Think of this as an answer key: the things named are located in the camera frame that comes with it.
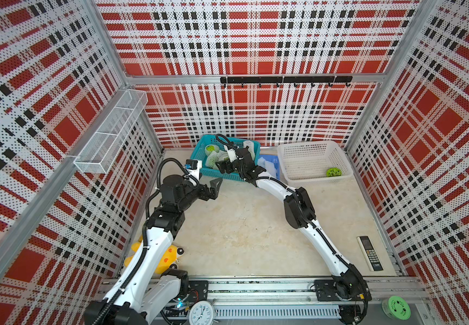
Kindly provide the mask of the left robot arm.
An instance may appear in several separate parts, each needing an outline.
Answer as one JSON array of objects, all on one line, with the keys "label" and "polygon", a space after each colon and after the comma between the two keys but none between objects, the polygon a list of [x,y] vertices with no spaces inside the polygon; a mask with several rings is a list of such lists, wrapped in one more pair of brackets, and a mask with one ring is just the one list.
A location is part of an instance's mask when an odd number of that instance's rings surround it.
[{"label": "left robot arm", "polygon": [[209,185],[193,176],[167,176],[157,189],[161,202],[142,226],[142,242],[132,261],[105,297],[84,311],[85,324],[150,324],[173,299],[188,294],[188,274],[168,269],[153,288],[149,283],[182,227],[184,212],[198,199],[215,200],[222,179]]}]

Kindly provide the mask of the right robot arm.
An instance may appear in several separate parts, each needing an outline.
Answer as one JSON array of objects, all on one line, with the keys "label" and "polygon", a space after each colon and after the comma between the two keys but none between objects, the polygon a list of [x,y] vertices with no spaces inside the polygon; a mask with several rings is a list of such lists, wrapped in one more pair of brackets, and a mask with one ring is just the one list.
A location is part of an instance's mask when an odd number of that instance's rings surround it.
[{"label": "right robot arm", "polygon": [[287,223],[305,235],[324,260],[334,280],[338,299],[360,299],[367,303],[371,295],[366,281],[320,226],[307,190],[303,187],[290,187],[273,177],[265,168],[256,165],[248,147],[240,148],[232,144],[223,144],[222,147],[229,159],[216,162],[219,171],[237,172],[247,183],[281,200]]}]

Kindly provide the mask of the stack of white foam nets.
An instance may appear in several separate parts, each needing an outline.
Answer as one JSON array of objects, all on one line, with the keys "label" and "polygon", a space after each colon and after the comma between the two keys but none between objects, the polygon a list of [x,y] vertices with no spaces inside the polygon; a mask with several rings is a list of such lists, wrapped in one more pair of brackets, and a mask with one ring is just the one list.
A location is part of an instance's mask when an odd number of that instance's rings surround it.
[{"label": "stack of white foam nets", "polygon": [[275,164],[271,161],[267,161],[265,158],[260,157],[258,159],[258,165],[261,166],[262,168],[266,169],[267,173],[271,175],[271,177],[276,178],[277,177],[277,170],[275,168]]}]

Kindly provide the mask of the sleeved custard apple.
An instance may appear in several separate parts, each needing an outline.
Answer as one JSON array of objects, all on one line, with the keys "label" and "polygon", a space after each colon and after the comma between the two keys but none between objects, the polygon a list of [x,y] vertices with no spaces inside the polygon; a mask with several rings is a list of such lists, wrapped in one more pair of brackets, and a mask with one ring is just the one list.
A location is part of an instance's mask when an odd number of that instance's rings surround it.
[{"label": "sleeved custard apple", "polygon": [[218,166],[216,163],[218,162],[218,157],[217,156],[209,156],[207,157],[207,160],[205,162],[205,166],[209,169],[218,169]]},{"label": "sleeved custard apple", "polygon": [[214,152],[219,153],[219,151],[220,151],[220,148],[215,144],[208,144],[205,146],[205,154],[207,157]]}]

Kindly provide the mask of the green custard apple lower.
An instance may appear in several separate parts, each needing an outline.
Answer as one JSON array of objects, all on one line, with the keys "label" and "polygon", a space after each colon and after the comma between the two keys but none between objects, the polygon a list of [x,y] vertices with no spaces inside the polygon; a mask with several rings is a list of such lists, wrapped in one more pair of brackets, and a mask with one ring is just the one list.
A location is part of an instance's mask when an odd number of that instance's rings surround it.
[{"label": "green custard apple lower", "polygon": [[342,176],[342,171],[339,168],[332,167],[326,171],[327,177],[340,177]]}]

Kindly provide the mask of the blue plastic tray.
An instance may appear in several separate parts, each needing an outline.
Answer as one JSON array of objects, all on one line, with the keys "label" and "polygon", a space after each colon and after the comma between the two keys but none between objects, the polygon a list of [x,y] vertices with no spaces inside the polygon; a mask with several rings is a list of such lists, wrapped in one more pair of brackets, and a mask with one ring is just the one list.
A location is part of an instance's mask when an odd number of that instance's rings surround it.
[{"label": "blue plastic tray", "polygon": [[257,165],[265,168],[272,177],[280,180],[280,166],[278,156],[261,154],[257,160]]}]

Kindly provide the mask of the teal plastic basket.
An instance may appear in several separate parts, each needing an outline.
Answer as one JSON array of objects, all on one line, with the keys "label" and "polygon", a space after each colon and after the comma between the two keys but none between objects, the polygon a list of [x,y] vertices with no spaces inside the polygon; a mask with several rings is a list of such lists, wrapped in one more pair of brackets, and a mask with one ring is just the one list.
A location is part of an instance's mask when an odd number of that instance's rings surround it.
[{"label": "teal plastic basket", "polygon": [[[242,146],[244,142],[249,141],[253,142],[253,149],[255,152],[255,157],[254,161],[255,164],[259,159],[260,156],[260,142],[254,141],[254,140],[247,140],[247,139],[241,139],[241,138],[232,138],[228,137],[228,139],[233,142],[236,146]],[[209,155],[206,153],[206,147],[209,145],[214,145],[218,146],[219,149],[224,150],[224,146],[219,143],[216,139],[215,135],[203,135],[197,145],[195,146],[194,151],[191,154],[190,159],[202,161],[202,168],[200,170],[200,173],[203,174],[203,176],[209,176],[213,178],[223,178],[225,180],[232,180],[232,181],[242,181],[243,179],[240,178],[239,174],[237,172],[226,174],[226,173],[221,173],[218,169],[212,169],[208,168],[206,166],[207,159]]]}]

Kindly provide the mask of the white plastic basket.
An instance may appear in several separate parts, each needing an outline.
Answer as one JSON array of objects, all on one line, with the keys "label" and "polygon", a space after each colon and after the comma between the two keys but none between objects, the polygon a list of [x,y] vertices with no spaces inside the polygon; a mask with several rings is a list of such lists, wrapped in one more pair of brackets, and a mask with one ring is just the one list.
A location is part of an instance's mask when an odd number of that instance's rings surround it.
[{"label": "white plastic basket", "polygon": [[[334,141],[282,144],[277,147],[281,172],[287,183],[300,187],[308,183],[330,184],[353,178],[353,170],[343,149]],[[340,177],[327,177],[336,167]]]}]

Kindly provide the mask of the yellow plush toy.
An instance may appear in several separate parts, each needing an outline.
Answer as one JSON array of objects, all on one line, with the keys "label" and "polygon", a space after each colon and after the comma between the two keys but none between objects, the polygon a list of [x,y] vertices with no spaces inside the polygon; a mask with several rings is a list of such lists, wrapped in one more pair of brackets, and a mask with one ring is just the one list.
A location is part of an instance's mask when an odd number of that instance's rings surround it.
[{"label": "yellow plush toy", "polygon": [[[140,248],[142,243],[142,237],[139,237],[139,239],[134,242],[131,246],[131,250],[136,253],[137,250]],[[169,268],[172,269],[178,269],[177,263],[178,259],[183,256],[185,253],[185,250],[182,247],[171,245],[166,252],[163,254],[163,257],[159,261],[159,264],[157,265],[154,273],[154,277],[160,278],[162,273],[164,273],[166,270]],[[130,265],[131,260],[133,260],[134,255],[131,255],[129,257],[125,258],[125,261],[123,262],[123,267],[127,268],[127,266]]]}]

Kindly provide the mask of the white remote control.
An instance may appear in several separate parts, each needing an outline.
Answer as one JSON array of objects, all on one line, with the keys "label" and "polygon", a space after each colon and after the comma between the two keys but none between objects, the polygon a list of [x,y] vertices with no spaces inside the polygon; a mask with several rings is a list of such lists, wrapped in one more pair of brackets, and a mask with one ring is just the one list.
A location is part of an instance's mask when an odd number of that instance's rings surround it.
[{"label": "white remote control", "polygon": [[367,261],[367,265],[372,272],[381,272],[384,270],[381,261],[375,251],[374,245],[372,244],[368,236],[358,236],[357,241],[362,250],[362,253]]}]

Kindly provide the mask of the green tape spool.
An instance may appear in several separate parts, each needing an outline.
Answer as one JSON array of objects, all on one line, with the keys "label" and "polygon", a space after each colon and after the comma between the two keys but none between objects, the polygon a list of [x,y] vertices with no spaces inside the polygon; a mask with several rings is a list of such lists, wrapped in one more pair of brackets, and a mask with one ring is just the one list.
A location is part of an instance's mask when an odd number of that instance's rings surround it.
[{"label": "green tape spool", "polygon": [[391,296],[382,301],[384,314],[393,320],[408,320],[412,312],[408,302],[400,296]]}]

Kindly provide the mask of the black hook rail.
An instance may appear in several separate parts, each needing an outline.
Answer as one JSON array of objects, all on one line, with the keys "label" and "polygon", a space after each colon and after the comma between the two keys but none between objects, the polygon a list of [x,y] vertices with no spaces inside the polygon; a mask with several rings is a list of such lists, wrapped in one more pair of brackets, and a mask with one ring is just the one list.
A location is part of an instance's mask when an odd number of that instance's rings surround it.
[{"label": "black hook rail", "polygon": [[320,76],[320,77],[292,77],[292,76],[271,76],[271,77],[221,77],[222,85],[248,85],[248,84],[328,84],[342,83],[349,85],[353,80],[353,76]]}]

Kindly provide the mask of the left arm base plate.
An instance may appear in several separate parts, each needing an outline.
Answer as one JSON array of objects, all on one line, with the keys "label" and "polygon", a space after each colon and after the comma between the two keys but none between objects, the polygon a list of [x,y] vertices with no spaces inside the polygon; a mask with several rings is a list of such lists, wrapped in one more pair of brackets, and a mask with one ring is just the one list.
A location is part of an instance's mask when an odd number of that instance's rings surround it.
[{"label": "left arm base plate", "polygon": [[172,299],[170,303],[190,303],[192,305],[198,301],[205,301],[208,297],[209,284],[207,280],[191,280],[185,295]]}]

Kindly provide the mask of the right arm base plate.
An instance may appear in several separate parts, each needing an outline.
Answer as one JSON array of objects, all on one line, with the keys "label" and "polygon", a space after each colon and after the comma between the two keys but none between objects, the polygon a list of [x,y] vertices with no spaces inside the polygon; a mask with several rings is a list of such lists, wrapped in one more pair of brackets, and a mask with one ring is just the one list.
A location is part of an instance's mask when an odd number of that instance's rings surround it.
[{"label": "right arm base plate", "polygon": [[343,281],[318,279],[314,281],[317,301],[371,301],[371,293],[360,283],[347,286]]}]

